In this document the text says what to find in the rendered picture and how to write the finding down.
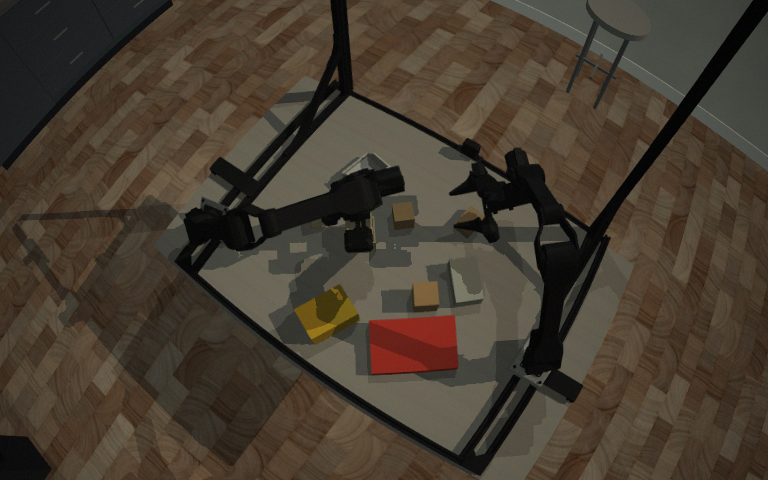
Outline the yellow rectangular block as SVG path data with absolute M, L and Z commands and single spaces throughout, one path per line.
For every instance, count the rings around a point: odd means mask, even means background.
M 294 310 L 314 344 L 360 321 L 340 284 Z

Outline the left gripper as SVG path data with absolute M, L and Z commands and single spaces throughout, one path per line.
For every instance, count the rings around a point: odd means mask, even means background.
M 461 194 L 477 191 L 475 179 L 488 172 L 482 163 L 479 163 L 479 162 L 473 163 L 471 164 L 471 166 L 472 166 L 473 173 L 472 171 L 470 171 L 469 172 L 470 174 L 467 180 L 464 181 L 458 187 L 456 187 L 454 190 L 449 192 L 450 196 L 461 195 Z M 457 224 L 454 224 L 453 226 L 459 229 L 471 230 L 471 231 L 482 233 L 489 243 L 496 242 L 500 238 L 500 236 L 499 236 L 498 225 L 492 216 L 492 212 L 493 214 L 498 214 L 497 211 L 508 209 L 508 208 L 509 210 L 514 210 L 513 207 L 516 207 L 516 204 L 514 202 L 514 198 L 512 195 L 510 183 L 507 183 L 507 184 L 505 183 L 505 187 L 502 187 L 501 190 L 502 190 L 502 194 L 507 195 L 507 200 L 505 200 L 498 206 L 488 207 L 487 205 L 486 207 L 485 200 L 482 199 L 484 215 L 485 215 L 485 218 L 483 220 L 481 220 L 480 217 L 477 217 L 475 220 L 457 223 Z M 492 217 L 492 218 L 487 218 L 487 217 Z M 478 225 L 480 225 L 480 229 Z

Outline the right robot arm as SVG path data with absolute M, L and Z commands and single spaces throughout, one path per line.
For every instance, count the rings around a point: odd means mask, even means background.
M 403 185 L 399 166 L 378 171 L 365 168 L 331 183 L 328 193 L 279 209 L 264 210 L 250 204 L 228 210 L 230 212 L 223 215 L 221 210 L 206 204 L 204 212 L 196 207 L 188 212 L 190 214 L 186 213 L 184 224 L 191 245 L 200 246 L 215 239 L 223 240 L 227 248 L 237 252 L 252 250 L 284 230 L 320 218 L 326 226 L 332 226 L 337 225 L 340 218 L 349 221 L 348 215 L 367 214 L 383 205 L 381 197 L 404 192 Z M 257 242 L 248 215 L 259 219 L 264 236 Z

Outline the red flat rectangular block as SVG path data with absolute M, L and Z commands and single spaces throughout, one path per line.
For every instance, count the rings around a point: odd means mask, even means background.
M 372 375 L 458 369 L 455 315 L 369 320 Z

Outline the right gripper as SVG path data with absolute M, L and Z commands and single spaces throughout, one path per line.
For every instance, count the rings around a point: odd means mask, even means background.
M 370 219 L 370 212 L 363 215 L 348 215 L 350 222 L 355 222 L 356 228 L 354 230 L 345 230 L 344 243 L 345 251 L 348 253 L 353 252 L 370 252 L 373 250 L 373 236 L 372 229 L 366 227 L 366 219 Z M 360 227 L 360 221 L 361 226 Z M 363 229 L 362 229 L 363 228 Z M 364 231 L 363 231 L 364 230 Z

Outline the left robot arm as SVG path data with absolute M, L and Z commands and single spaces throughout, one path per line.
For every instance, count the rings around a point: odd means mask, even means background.
M 525 350 L 520 366 L 522 364 L 521 367 L 527 375 L 540 377 L 543 372 L 561 368 L 563 343 L 559 333 L 557 336 L 557 331 L 560 327 L 566 287 L 575 278 L 578 262 L 580 263 L 580 250 L 577 234 L 566 220 L 563 205 L 556 201 L 545 184 L 543 168 L 539 164 L 529 164 L 527 154 L 521 148 L 513 148 L 505 154 L 505 160 L 506 176 L 511 182 L 516 206 L 531 203 L 536 213 L 538 207 L 539 229 L 534 249 L 537 267 L 546 285 L 544 284 L 539 329 L 531 331 L 529 347 Z M 487 173 L 477 177 L 475 182 L 478 196 L 485 200 L 488 207 L 494 207 L 507 200 L 507 195 L 502 194 L 501 190 L 505 187 L 504 181 L 497 182 Z M 553 224 L 560 224 L 570 241 L 541 245 L 543 227 Z

